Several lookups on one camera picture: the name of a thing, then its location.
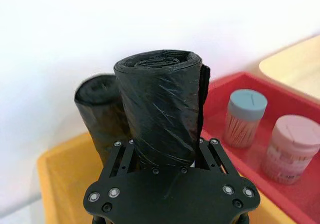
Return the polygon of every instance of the black plastic bag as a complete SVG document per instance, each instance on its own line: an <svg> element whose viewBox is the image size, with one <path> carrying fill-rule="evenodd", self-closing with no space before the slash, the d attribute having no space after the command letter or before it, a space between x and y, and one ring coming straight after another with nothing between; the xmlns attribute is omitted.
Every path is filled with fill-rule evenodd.
<svg viewBox="0 0 320 224"><path fill-rule="evenodd" d="M114 70L142 163L192 164L210 77L202 59L193 52L158 50L127 57Z"/></svg>
<svg viewBox="0 0 320 224"><path fill-rule="evenodd" d="M105 164L114 142L131 138L116 77L86 80L75 92L74 101Z"/></svg>

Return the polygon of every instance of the cotton swab container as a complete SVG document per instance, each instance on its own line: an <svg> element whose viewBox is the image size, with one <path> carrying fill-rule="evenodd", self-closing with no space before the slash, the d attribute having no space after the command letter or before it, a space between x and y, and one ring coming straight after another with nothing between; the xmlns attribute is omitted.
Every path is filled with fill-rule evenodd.
<svg viewBox="0 0 320 224"><path fill-rule="evenodd" d="M295 183L320 149L320 125L303 116L280 117L272 131L262 169L282 184Z"/></svg>
<svg viewBox="0 0 320 224"><path fill-rule="evenodd" d="M223 138L237 148L251 146L263 117L267 99L254 90L239 89L230 96Z"/></svg>

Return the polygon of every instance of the bolt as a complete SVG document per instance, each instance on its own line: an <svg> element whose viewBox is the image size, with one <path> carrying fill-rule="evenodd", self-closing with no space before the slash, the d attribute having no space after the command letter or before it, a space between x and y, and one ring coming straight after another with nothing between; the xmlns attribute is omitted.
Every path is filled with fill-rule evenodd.
<svg viewBox="0 0 320 224"><path fill-rule="evenodd" d="M119 196L120 190L118 188L111 188L108 194L109 194L109 197L116 198L117 196Z"/></svg>
<svg viewBox="0 0 320 224"><path fill-rule="evenodd" d="M158 175L159 174L159 169L158 168L152 168L152 173L155 174L155 175Z"/></svg>
<svg viewBox="0 0 320 224"><path fill-rule="evenodd" d="M233 206L236 207L236 208L242 208L242 207L243 207L243 204L242 204L242 202L241 202L239 199L234 199L234 200L232 201L232 204L233 204Z"/></svg>
<svg viewBox="0 0 320 224"><path fill-rule="evenodd" d="M91 193L91 194L89 195L88 200L89 200L89 202L94 203L95 201L97 201L97 200L99 199L99 197L100 197L100 194L99 194L99 193Z"/></svg>
<svg viewBox="0 0 320 224"><path fill-rule="evenodd" d="M110 212L111 209L112 209L112 204L111 204L111 203L105 203L105 204L102 206L102 211L105 212L105 213Z"/></svg>
<svg viewBox="0 0 320 224"><path fill-rule="evenodd" d="M182 172L183 174L186 174L186 173L188 172L188 169L187 169L187 168L181 168L181 172Z"/></svg>
<svg viewBox="0 0 320 224"><path fill-rule="evenodd" d="M218 141L217 139L215 139L215 138L211 139L210 142L211 142L212 144L214 144L214 145L216 145L216 144L219 143L219 141Z"/></svg>
<svg viewBox="0 0 320 224"><path fill-rule="evenodd" d="M228 195L232 195L234 193L234 189L228 185L223 186L222 190Z"/></svg>
<svg viewBox="0 0 320 224"><path fill-rule="evenodd" d="M248 198L252 198L252 197L255 196L255 195L254 195L254 192L253 192L251 189L249 189L249 188L244 188L242 192L243 192L243 194L245 194Z"/></svg>
<svg viewBox="0 0 320 224"><path fill-rule="evenodd" d="M121 145L121 142L120 142L120 141L116 141L116 142L114 143L114 145L115 145L116 147L118 147L118 146Z"/></svg>

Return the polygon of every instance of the red plastic bin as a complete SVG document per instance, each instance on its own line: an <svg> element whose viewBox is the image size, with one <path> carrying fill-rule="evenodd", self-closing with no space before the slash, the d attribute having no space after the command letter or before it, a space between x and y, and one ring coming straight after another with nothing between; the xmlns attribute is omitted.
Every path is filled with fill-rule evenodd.
<svg viewBox="0 0 320 224"><path fill-rule="evenodd" d="M248 88L262 93L268 106L256 133L253 145L237 149L224 144L227 105L231 93ZM301 178L293 185L282 185L269 179L261 170L272 129L276 120L286 114L298 114L320 123L320 106L248 73L237 73L209 85L204 106L202 136L216 137L237 170L255 183L271 201L299 224L320 223L320 153L313 158Z"/></svg>

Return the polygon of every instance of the yellow tray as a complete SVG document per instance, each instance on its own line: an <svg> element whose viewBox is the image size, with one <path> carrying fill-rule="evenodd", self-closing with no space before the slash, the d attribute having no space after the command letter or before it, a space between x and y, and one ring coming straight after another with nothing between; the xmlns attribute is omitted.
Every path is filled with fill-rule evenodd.
<svg viewBox="0 0 320 224"><path fill-rule="evenodd" d="M88 133L44 153L37 162L46 224L91 224L83 208L88 186L102 164ZM250 224L295 224L262 193L261 204L250 212Z"/></svg>
<svg viewBox="0 0 320 224"><path fill-rule="evenodd" d="M267 77L320 100L320 35L296 44L259 65Z"/></svg>

